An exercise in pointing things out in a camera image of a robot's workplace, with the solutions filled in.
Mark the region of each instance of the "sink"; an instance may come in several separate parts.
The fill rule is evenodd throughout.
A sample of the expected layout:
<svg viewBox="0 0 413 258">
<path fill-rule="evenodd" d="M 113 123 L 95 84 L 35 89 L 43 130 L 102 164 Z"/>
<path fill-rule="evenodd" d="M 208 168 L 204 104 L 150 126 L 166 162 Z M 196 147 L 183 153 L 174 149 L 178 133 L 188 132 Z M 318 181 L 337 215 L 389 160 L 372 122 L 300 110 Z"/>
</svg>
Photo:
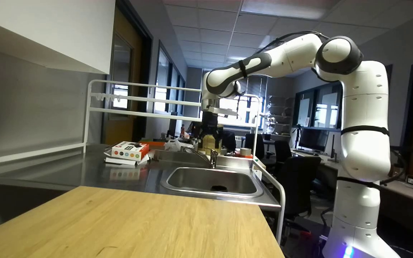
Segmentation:
<svg viewBox="0 0 413 258">
<path fill-rule="evenodd" d="M 173 191 L 253 198 L 263 191 L 256 179 L 246 172 L 208 168 L 177 168 L 162 180 L 162 186 Z"/>
</svg>

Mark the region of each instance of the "red and white box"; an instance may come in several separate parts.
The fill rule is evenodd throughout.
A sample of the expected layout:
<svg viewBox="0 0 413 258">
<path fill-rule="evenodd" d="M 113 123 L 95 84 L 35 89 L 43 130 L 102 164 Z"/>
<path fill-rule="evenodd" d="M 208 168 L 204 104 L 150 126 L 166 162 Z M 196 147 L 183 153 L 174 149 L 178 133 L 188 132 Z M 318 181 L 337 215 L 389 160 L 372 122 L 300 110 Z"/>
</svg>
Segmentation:
<svg viewBox="0 0 413 258">
<path fill-rule="evenodd" d="M 121 142 L 111 149 L 111 157 L 141 161 L 149 152 L 149 145 L 137 142 Z"/>
</svg>

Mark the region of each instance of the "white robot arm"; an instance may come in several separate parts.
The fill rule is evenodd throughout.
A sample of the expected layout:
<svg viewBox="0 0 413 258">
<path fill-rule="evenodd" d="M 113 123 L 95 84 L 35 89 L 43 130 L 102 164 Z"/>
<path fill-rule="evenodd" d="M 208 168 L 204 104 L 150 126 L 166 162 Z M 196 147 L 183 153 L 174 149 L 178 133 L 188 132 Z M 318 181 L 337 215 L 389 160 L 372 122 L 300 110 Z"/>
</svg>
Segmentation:
<svg viewBox="0 0 413 258">
<path fill-rule="evenodd" d="M 376 233 L 378 185 L 390 170 L 388 79 L 383 64 L 362 58 L 347 37 L 321 42 L 315 34 L 306 34 L 230 66 L 215 68 L 203 78 L 204 113 L 214 113 L 212 107 L 218 107 L 219 98 L 240 95 L 236 80 L 249 75 L 282 77 L 311 67 L 321 79 L 342 83 L 343 170 L 339 171 L 333 225 L 323 249 L 326 258 L 399 257 Z"/>
</svg>

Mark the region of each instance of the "white metal rack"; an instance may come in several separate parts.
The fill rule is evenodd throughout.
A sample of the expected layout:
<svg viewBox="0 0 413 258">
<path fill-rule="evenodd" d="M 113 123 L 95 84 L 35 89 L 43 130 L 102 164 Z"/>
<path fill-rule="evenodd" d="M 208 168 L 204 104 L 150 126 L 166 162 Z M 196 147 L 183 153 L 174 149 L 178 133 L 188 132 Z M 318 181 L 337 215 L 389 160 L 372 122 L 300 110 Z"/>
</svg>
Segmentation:
<svg viewBox="0 0 413 258">
<path fill-rule="evenodd" d="M 30 157 L 36 157 L 40 155 L 45 155 L 45 154 L 51 154 L 55 152 L 62 152 L 65 150 L 72 150 L 76 148 L 82 148 L 82 153 L 85 155 L 86 152 L 86 147 L 87 147 L 87 140 L 89 137 L 89 122 L 90 122 L 90 112 L 103 112 L 103 113 L 115 113 L 115 114 L 123 114 L 123 115 L 133 115 L 133 116 L 145 116 L 145 117 L 151 117 L 151 118 L 161 118 L 161 119 L 182 119 L 185 121 L 195 121 L 195 122 L 200 122 L 200 118 L 192 118 L 189 116 L 173 116 L 173 115 L 164 115 L 164 114 L 154 114 L 154 113 L 146 113 L 146 112 L 139 112 L 139 111 L 123 111 L 123 110 L 115 110 L 115 109 L 109 109 L 109 108 L 98 108 L 98 107 L 92 107 L 90 106 L 91 103 L 91 98 L 95 97 L 100 101 L 103 101 L 105 98 L 108 98 L 110 100 L 113 99 L 126 99 L 130 101 L 149 101 L 149 102 L 162 102 L 162 103 L 168 103 L 168 104 L 177 104 L 177 105 L 185 105 L 185 106 L 201 106 L 200 103 L 197 102 L 189 102 L 189 101 L 173 101 L 173 100 L 159 100 L 155 98 L 145 98 L 145 97 L 136 97 L 136 96 L 121 96 L 121 95 L 113 95 L 113 94 L 105 94 L 105 93 L 94 93 L 92 92 L 92 85 L 94 83 L 111 83 L 111 84 L 118 84 L 118 85 L 129 85 L 129 86 L 140 86 L 140 87 L 149 87 L 149 88 L 164 88 L 164 89 L 173 89 L 173 90 L 185 90 L 185 91 L 195 91 L 195 92 L 201 92 L 201 90 L 198 89 L 189 89 L 189 88 L 178 88 L 178 87 L 168 87 L 168 86 L 159 86 L 159 85 L 148 85 L 148 84 L 142 84 L 142 83 L 129 83 L 129 82 L 119 82 L 119 81 L 111 81 L 111 80 L 92 80 L 90 81 L 89 85 L 87 86 L 87 101 L 86 101 L 86 113 L 85 113 L 85 123 L 84 123 L 84 140 L 82 143 L 75 143 L 75 144 L 70 144 L 70 145 L 64 145 L 60 147 L 54 147 L 54 148 L 48 148 L 48 149 L 42 149 L 42 150 L 34 150 L 31 152 L 23 152 L 23 153 L 18 153 L 18 154 L 12 154 L 12 155 L 6 155 L 0 157 L 0 163 L 7 163 L 10 161 L 15 161 L 15 160 L 21 160 L 25 158 L 30 158 Z M 259 100 L 259 97 L 257 95 L 252 95 L 252 94 L 245 94 L 244 96 L 248 97 L 253 97 L 257 98 Z M 253 144 L 253 156 L 255 155 L 256 152 L 256 142 L 257 142 L 257 131 L 259 128 L 259 110 L 257 110 L 256 114 L 256 120 L 255 123 L 243 123 L 243 124 L 232 124 L 232 123 L 220 123 L 223 125 L 234 125 L 234 126 L 242 126 L 242 127 L 248 127 L 248 128 L 254 128 L 254 144 Z M 261 172 L 264 174 L 264 176 L 271 181 L 271 183 L 277 187 L 280 191 L 280 205 L 281 205 L 281 210 L 280 210 L 280 215 L 279 215 L 279 220 L 277 224 L 277 242 L 280 243 L 281 241 L 281 234 L 282 234 L 282 227 L 283 227 L 283 214 L 285 213 L 285 191 L 280 183 L 278 183 L 275 178 L 273 178 L 269 172 L 267 172 L 261 165 L 257 163 L 256 160 L 253 159 L 253 162 L 251 163 L 251 166 L 256 166 Z"/>
</svg>

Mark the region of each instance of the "computer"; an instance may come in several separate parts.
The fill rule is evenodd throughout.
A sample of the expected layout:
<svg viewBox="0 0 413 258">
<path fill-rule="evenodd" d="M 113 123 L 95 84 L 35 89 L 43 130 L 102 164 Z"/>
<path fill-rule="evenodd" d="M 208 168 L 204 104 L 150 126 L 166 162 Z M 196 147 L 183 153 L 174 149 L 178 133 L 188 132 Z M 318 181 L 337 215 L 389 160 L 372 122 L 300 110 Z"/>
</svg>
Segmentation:
<svg viewBox="0 0 413 258">
<path fill-rule="evenodd" d="M 304 128 L 300 135 L 299 146 L 312 149 L 314 152 L 324 152 L 328 137 L 328 130 Z"/>
</svg>

